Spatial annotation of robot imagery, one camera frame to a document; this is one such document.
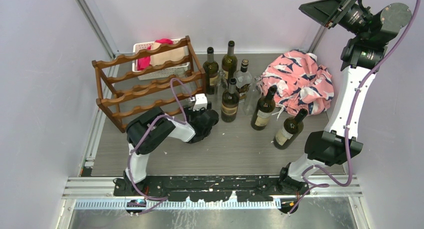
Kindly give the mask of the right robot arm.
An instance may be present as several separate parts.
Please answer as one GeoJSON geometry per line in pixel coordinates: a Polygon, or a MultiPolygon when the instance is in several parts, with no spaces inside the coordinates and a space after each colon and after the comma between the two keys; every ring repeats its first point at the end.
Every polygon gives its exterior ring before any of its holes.
{"type": "Polygon", "coordinates": [[[394,2],[373,14],[362,0],[318,0],[299,9],[327,29],[340,25],[354,34],[341,53],[343,83],[326,127],[312,132],[303,155],[283,167],[277,188],[283,194],[303,194],[314,187],[308,177],[327,172],[333,165],[352,165],[363,144],[358,141],[358,122],[368,89],[376,73],[394,52],[391,40],[400,43],[411,28],[421,0],[414,9],[394,2]]]}

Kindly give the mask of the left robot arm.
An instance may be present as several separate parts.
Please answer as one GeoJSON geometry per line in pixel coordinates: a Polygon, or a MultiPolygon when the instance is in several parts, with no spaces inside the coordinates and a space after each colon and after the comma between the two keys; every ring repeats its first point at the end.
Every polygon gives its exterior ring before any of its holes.
{"type": "Polygon", "coordinates": [[[192,106],[183,107],[187,121],[179,121],[155,107],[132,120],[127,128],[130,162],[125,169],[128,178],[126,189],[133,195],[141,195],[146,189],[147,164],[150,153],[165,139],[174,138],[194,144],[208,137],[219,121],[219,114],[211,105],[200,110],[192,106]]]}

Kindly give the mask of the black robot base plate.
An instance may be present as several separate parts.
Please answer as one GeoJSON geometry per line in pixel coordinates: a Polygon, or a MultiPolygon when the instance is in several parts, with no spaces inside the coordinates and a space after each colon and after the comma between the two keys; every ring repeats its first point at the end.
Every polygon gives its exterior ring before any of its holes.
{"type": "Polygon", "coordinates": [[[270,202],[275,196],[300,196],[309,186],[273,175],[186,175],[147,176],[132,184],[130,179],[115,178],[113,195],[167,198],[169,202],[226,202],[235,195],[238,202],[270,202]]]}

